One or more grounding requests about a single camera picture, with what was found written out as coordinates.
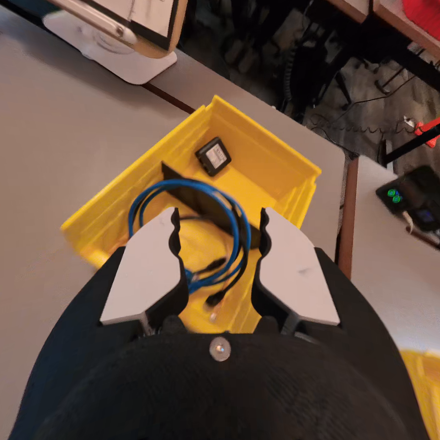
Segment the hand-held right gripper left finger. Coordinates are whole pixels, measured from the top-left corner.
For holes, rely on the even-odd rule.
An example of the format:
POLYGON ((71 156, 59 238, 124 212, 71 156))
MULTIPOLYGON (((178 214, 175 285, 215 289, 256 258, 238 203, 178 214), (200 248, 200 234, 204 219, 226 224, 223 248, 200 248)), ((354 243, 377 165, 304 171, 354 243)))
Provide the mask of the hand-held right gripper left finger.
POLYGON ((179 231, 179 211, 171 207, 128 240, 100 316, 102 325, 138 321, 162 326, 184 310, 189 288, 179 231))

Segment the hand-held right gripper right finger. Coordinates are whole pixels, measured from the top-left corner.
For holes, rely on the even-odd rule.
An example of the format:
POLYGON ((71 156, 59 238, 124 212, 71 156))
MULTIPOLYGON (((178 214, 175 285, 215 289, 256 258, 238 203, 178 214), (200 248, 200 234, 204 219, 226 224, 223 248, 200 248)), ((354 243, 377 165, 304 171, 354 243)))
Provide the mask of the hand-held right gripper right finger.
POLYGON ((260 316, 283 327, 299 322, 338 326, 341 322, 316 249, 309 238, 272 208, 261 209, 260 253, 251 303, 260 316))

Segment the yellow storage bin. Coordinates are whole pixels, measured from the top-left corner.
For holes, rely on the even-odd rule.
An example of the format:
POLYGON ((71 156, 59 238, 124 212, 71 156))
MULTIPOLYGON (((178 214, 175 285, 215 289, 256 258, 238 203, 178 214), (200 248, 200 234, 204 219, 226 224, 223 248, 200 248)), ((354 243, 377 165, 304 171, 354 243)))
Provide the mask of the yellow storage bin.
POLYGON ((415 391, 421 415, 431 440, 440 438, 439 351, 400 352, 415 391))
MULTIPOLYGON (((185 178, 211 184, 243 208, 260 229, 261 209, 272 208, 300 227, 321 170, 285 142, 218 96, 202 106, 112 180, 61 226, 76 253, 101 268, 129 239, 129 209, 145 189, 163 180, 162 162, 185 178), (220 137, 232 162, 215 177, 201 167, 195 151, 220 137)), ((260 316, 251 305, 259 248, 250 250, 244 275, 214 308, 205 301, 227 283, 190 295, 180 314, 196 333, 251 333, 260 316)))

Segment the black network adapter box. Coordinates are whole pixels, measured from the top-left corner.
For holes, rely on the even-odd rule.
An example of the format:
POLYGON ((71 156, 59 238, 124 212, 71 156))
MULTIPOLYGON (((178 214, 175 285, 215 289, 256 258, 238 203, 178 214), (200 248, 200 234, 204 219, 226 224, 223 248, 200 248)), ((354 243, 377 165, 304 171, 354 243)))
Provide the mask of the black network adapter box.
POLYGON ((218 136, 195 151, 195 157, 209 177, 215 177, 232 162, 228 150, 218 136))

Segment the grey desk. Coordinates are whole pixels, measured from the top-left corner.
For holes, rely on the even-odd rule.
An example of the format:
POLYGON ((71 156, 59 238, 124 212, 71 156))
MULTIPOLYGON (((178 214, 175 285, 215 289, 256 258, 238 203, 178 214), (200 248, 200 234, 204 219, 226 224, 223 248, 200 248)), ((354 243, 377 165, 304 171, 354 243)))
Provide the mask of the grey desk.
POLYGON ((440 349, 440 254, 408 234, 376 189, 396 176, 367 157, 357 165, 351 281, 399 349, 440 349))
POLYGON ((322 169, 302 231, 335 256, 344 153, 184 53, 129 85, 1 7, 1 439, 35 360, 91 278, 60 227, 218 95, 322 169))

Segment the brown edged office desk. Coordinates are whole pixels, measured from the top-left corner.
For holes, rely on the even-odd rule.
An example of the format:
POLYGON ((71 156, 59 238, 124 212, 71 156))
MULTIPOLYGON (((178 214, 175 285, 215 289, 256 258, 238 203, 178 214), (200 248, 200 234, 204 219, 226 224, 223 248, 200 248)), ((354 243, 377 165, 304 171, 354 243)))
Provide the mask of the brown edged office desk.
POLYGON ((409 38, 411 42, 417 43, 429 54, 439 59, 439 40, 406 16, 402 1, 328 0, 327 2, 359 24, 363 24, 371 15, 382 19, 393 29, 409 38))

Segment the black bin divider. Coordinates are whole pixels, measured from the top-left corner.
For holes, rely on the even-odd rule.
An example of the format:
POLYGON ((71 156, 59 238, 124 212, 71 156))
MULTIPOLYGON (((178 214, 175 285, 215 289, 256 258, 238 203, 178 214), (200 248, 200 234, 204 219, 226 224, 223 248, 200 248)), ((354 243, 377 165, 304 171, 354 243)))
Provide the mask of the black bin divider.
MULTIPOLYGON (((176 170, 162 162, 163 180, 183 179, 192 180, 183 177, 176 170)), ((210 196, 189 187, 178 187, 176 189, 166 190, 172 197, 179 200, 189 209, 197 213, 201 217, 208 217, 218 228, 223 232, 231 235, 230 221, 226 212, 222 209, 219 203, 213 200, 210 196)), ((257 249, 260 245, 261 233, 260 230, 250 224, 251 242, 250 249, 257 249)))

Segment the black device green lights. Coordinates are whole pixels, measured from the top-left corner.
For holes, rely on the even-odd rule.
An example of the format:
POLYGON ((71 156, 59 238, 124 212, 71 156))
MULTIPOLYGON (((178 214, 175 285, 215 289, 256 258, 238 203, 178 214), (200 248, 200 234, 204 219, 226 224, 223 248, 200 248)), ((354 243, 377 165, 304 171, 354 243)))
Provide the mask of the black device green lights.
POLYGON ((414 168, 375 193, 393 216, 406 221, 408 234, 439 250, 440 179, 430 166, 414 168))

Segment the wooden document stand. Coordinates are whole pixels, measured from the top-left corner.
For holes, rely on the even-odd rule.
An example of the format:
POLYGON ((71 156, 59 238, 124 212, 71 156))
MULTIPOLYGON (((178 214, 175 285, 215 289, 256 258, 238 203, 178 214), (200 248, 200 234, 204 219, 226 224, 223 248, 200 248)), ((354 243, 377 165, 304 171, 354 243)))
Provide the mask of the wooden document stand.
POLYGON ((177 62, 187 0, 52 0, 43 24, 122 80, 143 85, 177 62))

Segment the red storage bin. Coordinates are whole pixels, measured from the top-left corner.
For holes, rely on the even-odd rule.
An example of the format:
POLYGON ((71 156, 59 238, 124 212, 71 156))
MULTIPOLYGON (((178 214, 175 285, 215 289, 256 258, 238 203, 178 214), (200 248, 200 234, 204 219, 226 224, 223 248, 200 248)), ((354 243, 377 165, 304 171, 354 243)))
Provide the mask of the red storage bin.
POLYGON ((406 17, 426 31, 436 40, 440 40, 440 1, 439 0, 403 0, 406 17))

